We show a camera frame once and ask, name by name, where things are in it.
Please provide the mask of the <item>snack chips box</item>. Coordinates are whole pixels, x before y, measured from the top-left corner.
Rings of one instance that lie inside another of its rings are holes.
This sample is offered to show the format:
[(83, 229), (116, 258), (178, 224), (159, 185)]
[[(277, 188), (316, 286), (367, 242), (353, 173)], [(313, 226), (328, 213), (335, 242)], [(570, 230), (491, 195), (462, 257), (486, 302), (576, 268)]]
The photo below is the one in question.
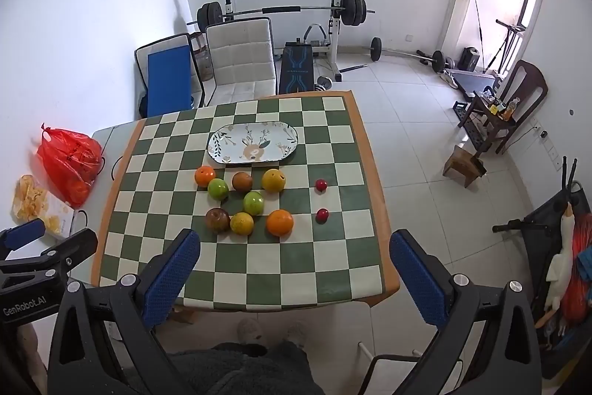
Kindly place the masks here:
[(70, 236), (74, 209), (41, 187), (32, 174), (24, 174), (17, 181), (12, 211), (14, 217), (20, 221), (39, 218), (47, 232), (56, 238)]

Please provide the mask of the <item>black blue exercise mat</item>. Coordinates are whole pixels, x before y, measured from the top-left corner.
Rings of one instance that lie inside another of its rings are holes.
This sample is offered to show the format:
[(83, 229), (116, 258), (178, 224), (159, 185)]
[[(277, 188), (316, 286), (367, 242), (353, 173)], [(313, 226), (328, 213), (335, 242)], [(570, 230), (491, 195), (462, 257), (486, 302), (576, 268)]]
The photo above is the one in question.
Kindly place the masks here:
[(314, 89), (312, 46), (287, 42), (282, 52), (280, 94), (307, 92)]

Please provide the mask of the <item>red plastic bag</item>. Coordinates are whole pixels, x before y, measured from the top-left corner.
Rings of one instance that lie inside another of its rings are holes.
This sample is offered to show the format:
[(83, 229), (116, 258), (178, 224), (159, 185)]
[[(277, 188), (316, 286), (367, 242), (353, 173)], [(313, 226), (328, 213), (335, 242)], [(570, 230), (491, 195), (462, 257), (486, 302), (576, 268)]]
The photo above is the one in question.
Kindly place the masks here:
[(41, 125), (37, 148), (47, 177), (64, 201), (80, 208), (102, 167), (101, 145), (86, 134)]

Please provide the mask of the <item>dark wooden chair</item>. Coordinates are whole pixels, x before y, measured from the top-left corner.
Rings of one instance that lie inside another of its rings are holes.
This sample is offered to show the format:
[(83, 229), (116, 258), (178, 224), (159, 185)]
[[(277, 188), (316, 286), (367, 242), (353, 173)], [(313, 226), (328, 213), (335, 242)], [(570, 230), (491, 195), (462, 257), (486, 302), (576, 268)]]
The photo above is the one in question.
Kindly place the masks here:
[(542, 71), (530, 62), (519, 60), (500, 89), (487, 86), (484, 91), (475, 91), (470, 102), (456, 102), (453, 111), (458, 116), (458, 127), (465, 129), (475, 157), (486, 153), (494, 144), (495, 153), (503, 153), (548, 92)]

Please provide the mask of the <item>barbell on rack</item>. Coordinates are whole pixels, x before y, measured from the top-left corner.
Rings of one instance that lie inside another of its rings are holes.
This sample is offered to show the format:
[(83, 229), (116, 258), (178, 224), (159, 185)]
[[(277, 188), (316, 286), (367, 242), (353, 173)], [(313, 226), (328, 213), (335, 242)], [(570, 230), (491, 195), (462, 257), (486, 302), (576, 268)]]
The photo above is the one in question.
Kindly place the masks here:
[(188, 26), (197, 25), (200, 32), (204, 32), (210, 26), (232, 21), (237, 16), (288, 14), (301, 13), (303, 11), (328, 11), (331, 16), (337, 15), (341, 23), (347, 26), (358, 26), (365, 22), (368, 14), (376, 13), (375, 10), (367, 8), (365, 0), (340, 0), (339, 5), (333, 4), (332, 6), (272, 6), (243, 11), (230, 11), (229, 13), (223, 12), (219, 2), (210, 2), (198, 9), (196, 19), (190, 21)]

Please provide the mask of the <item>blue folded mat board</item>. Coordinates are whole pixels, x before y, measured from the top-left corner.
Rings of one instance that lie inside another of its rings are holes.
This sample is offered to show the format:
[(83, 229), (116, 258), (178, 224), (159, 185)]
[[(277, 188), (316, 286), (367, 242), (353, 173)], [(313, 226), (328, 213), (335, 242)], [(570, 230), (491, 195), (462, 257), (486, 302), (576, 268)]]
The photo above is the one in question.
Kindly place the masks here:
[(205, 88), (189, 33), (176, 34), (134, 51), (145, 93), (141, 118), (203, 107)]

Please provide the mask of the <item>white padded chair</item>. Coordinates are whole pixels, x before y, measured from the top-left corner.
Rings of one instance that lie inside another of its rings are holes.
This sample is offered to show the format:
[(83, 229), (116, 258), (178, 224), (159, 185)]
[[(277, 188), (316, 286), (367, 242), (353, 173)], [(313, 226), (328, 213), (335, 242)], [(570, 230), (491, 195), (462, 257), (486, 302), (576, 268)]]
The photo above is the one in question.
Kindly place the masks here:
[(209, 105), (257, 100), (277, 93), (273, 35), (268, 17), (210, 26), (206, 37), (215, 84)]

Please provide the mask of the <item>dark red apple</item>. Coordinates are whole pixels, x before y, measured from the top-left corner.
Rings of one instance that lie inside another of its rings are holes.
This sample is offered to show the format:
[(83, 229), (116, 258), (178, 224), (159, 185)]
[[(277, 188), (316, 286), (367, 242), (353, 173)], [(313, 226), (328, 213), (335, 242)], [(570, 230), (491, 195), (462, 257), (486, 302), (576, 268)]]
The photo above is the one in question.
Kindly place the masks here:
[(230, 229), (231, 218), (222, 208), (211, 208), (205, 216), (207, 228), (215, 234), (227, 232)]

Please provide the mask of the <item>large yellow citrus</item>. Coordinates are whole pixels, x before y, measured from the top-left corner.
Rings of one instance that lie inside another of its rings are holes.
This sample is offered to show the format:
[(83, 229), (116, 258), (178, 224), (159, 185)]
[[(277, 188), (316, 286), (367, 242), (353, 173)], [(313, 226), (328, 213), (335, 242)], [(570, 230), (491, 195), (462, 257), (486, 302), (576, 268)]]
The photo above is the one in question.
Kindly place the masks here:
[(285, 174), (277, 168), (270, 168), (261, 177), (261, 187), (271, 194), (279, 194), (286, 185)]

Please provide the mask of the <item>large bright orange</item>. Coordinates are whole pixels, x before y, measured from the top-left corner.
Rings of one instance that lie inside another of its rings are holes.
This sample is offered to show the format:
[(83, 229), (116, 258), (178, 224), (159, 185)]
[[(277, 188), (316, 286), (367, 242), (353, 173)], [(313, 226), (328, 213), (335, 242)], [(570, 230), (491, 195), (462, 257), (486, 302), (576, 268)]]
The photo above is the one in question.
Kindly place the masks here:
[(277, 238), (285, 237), (292, 232), (294, 227), (294, 218), (289, 211), (275, 210), (266, 218), (266, 231)]

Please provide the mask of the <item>small yellow orange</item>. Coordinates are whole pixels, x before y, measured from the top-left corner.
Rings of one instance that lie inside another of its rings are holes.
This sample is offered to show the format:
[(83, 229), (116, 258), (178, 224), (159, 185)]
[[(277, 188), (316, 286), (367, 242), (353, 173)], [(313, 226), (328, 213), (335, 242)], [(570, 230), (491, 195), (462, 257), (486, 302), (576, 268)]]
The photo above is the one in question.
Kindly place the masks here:
[(254, 229), (254, 219), (252, 215), (248, 214), (247, 212), (237, 212), (231, 217), (230, 228), (231, 231), (236, 235), (249, 237)]

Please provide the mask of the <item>reddish brown orange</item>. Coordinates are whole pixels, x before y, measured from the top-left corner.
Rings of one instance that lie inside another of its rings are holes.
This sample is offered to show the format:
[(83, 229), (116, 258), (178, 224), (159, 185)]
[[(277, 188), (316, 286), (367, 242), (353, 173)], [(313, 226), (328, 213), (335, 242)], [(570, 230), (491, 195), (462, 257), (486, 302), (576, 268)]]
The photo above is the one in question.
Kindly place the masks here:
[(234, 190), (237, 190), (239, 193), (249, 193), (253, 187), (253, 179), (249, 173), (239, 171), (233, 175), (232, 186), (234, 187)]

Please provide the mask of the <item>red cherry tomato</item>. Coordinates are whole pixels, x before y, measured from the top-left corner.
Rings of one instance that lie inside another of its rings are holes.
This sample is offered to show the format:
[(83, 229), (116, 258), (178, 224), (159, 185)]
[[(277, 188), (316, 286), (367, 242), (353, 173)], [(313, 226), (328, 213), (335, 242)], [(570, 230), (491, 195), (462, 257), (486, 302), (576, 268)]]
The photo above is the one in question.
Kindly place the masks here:
[(325, 224), (329, 218), (329, 211), (327, 208), (319, 208), (316, 212), (315, 219), (319, 224)]
[(315, 188), (316, 190), (319, 191), (319, 193), (323, 193), (323, 191), (327, 190), (328, 184), (326, 180), (323, 180), (322, 178), (319, 178), (319, 180), (316, 180), (315, 182)]

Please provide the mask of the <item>white goose plush toy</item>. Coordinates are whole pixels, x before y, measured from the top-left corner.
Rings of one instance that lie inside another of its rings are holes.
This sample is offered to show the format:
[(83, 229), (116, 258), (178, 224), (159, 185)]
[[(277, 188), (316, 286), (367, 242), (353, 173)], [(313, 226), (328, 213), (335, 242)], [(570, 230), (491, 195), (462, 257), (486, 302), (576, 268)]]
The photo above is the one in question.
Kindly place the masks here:
[(551, 261), (546, 276), (549, 290), (545, 300), (545, 314), (535, 324), (536, 329), (542, 328), (559, 310), (561, 302), (567, 292), (573, 269), (573, 237), (575, 215), (572, 204), (568, 202), (561, 218), (562, 248)]

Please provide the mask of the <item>green apple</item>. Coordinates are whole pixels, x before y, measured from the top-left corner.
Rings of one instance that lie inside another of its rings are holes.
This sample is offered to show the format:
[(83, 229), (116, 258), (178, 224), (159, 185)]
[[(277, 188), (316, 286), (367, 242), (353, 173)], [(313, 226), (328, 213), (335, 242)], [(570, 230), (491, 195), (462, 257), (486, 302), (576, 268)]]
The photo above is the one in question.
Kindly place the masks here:
[(224, 201), (230, 192), (228, 184), (222, 178), (213, 178), (207, 186), (209, 196), (215, 201)]
[(265, 208), (265, 200), (259, 191), (252, 190), (248, 194), (245, 194), (243, 198), (243, 210), (252, 215), (252, 217), (259, 217), (262, 215)]

